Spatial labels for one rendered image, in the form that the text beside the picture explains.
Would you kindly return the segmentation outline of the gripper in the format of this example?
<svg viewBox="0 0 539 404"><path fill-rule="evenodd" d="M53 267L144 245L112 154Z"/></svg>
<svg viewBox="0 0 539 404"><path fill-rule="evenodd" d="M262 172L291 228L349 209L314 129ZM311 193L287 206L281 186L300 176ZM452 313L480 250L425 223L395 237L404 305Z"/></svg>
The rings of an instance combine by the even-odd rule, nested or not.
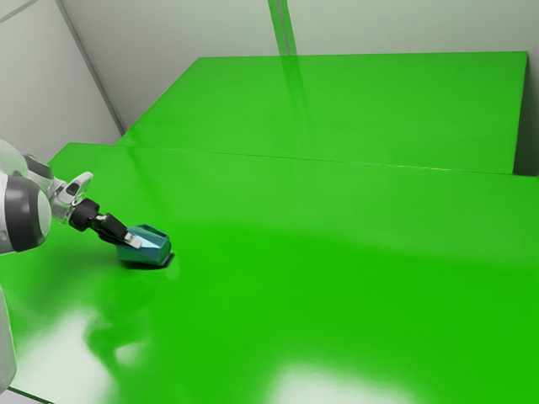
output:
<svg viewBox="0 0 539 404"><path fill-rule="evenodd" d="M92 199L82 199L69 218L69 225L77 231L95 231L99 238L110 244L124 244L140 248L142 241L127 230L127 227L111 214L100 215L99 204Z"/></svg>

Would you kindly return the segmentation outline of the teal faceted mug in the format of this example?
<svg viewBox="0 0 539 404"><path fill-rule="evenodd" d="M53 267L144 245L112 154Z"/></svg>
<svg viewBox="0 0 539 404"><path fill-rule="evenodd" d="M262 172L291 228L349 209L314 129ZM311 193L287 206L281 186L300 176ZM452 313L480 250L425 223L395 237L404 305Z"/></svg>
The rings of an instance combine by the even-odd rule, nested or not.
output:
<svg viewBox="0 0 539 404"><path fill-rule="evenodd" d="M172 244L169 235L148 224L129 226L128 232L141 240L134 248L125 243L116 245L118 258L132 263L144 263L162 267L171 256Z"/></svg>

